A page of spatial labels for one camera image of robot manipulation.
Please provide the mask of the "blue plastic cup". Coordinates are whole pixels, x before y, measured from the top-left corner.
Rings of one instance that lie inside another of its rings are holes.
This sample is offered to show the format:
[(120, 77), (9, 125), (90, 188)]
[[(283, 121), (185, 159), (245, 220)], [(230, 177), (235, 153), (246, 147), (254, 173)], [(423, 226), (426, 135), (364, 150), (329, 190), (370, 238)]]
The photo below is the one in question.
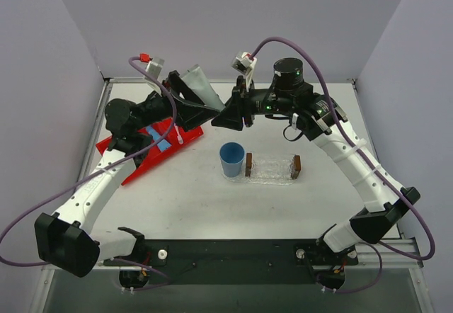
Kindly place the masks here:
[(227, 142), (223, 144), (219, 150), (219, 158), (224, 175), (229, 178), (238, 176), (245, 156), (245, 149), (239, 143)]

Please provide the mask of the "clear textured holder with wood ends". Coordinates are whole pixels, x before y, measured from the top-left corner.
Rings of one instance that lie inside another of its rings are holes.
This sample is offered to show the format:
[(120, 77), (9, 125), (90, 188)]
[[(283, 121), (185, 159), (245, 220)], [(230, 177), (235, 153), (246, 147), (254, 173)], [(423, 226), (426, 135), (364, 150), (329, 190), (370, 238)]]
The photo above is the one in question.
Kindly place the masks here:
[(262, 155), (248, 152), (244, 175), (246, 178), (267, 180), (296, 180), (302, 171), (301, 157), (293, 155)]

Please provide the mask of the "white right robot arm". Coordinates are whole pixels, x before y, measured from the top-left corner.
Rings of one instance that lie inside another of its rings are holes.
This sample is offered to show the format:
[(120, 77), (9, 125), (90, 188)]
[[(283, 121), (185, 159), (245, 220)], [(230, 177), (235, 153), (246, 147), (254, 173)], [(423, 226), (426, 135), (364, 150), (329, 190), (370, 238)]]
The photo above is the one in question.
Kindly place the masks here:
[(241, 131), (252, 126), (255, 115), (282, 115), (332, 159), (362, 199), (360, 212), (321, 237), (332, 252), (339, 254), (359, 242), (378, 243), (420, 199), (416, 188), (403, 187), (378, 164), (366, 140), (356, 136), (343, 109), (305, 82), (300, 59), (276, 61), (268, 89), (255, 89), (252, 76), (256, 61), (249, 54), (235, 57), (231, 65), (240, 76), (212, 125)]

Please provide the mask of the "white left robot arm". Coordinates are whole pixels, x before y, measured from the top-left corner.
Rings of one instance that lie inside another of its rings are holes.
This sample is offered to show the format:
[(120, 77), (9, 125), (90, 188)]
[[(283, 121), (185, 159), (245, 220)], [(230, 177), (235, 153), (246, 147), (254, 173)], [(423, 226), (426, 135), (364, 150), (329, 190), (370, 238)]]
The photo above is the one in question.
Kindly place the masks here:
[(86, 182), (51, 215), (35, 221), (35, 237), (41, 260), (77, 277), (91, 272), (99, 261), (122, 257), (129, 264), (145, 255), (144, 235), (127, 227), (94, 234), (93, 226), (121, 184), (149, 158), (160, 141), (142, 133), (154, 123), (170, 120), (185, 132), (218, 114), (179, 77), (171, 72), (163, 93), (152, 92), (141, 103), (116, 98), (105, 107), (106, 128), (112, 134), (100, 164)]

